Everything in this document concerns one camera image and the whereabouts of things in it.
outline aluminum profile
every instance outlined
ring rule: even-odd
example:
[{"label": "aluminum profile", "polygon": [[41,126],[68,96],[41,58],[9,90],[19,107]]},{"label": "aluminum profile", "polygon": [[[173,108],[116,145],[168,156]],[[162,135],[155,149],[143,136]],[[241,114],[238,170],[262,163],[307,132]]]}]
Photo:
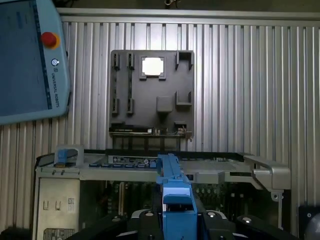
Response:
[{"label": "aluminum profile", "polygon": [[0,231],[29,227],[37,156],[53,152],[58,144],[112,146],[112,50],[193,50],[190,149],[247,152],[290,166],[291,224],[297,233],[296,207],[320,204],[320,14],[59,11],[69,56],[69,112],[0,127]]}]

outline red emergency stop button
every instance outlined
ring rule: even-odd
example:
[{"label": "red emergency stop button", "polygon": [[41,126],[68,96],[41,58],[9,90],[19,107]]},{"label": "red emergency stop button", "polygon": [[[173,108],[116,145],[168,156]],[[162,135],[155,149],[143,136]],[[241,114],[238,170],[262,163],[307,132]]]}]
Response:
[{"label": "red emergency stop button", "polygon": [[47,48],[54,48],[57,44],[57,36],[49,31],[42,33],[41,42]]}]

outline corrugated metal wall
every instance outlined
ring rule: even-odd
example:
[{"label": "corrugated metal wall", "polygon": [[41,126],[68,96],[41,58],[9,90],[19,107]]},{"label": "corrugated metal wall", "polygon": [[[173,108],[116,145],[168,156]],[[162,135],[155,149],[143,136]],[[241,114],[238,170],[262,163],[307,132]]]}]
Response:
[{"label": "corrugated metal wall", "polygon": [[297,204],[320,204],[320,16],[61,12],[70,110],[66,117],[0,127],[0,231],[29,226],[37,156],[63,143],[111,147],[108,76],[115,49],[193,50],[194,150],[248,152],[289,165],[294,216]]}]

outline sticker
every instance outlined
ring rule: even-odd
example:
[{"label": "sticker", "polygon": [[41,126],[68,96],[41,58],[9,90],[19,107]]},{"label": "sticker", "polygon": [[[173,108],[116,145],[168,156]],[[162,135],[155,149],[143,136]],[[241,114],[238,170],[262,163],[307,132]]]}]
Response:
[{"label": "sticker", "polygon": [[73,214],[76,212],[76,200],[74,197],[68,197],[67,212]]},{"label": "sticker", "polygon": [[43,240],[65,240],[75,232],[75,229],[47,228],[43,231]]}]

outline metal panel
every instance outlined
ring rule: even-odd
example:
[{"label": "metal panel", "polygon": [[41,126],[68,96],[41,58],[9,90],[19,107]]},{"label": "metal panel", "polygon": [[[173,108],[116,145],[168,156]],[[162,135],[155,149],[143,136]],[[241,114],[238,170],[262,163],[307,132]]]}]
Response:
[{"label": "metal panel", "polygon": [[57,144],[111,147],[109,54],[195,52],[190,150],[243,151],[292,170],[296,207],[320,204],[316,13],[60,9],[71,78],[65,117],[0,127],[0,231],[28,227],[33,164]]}]

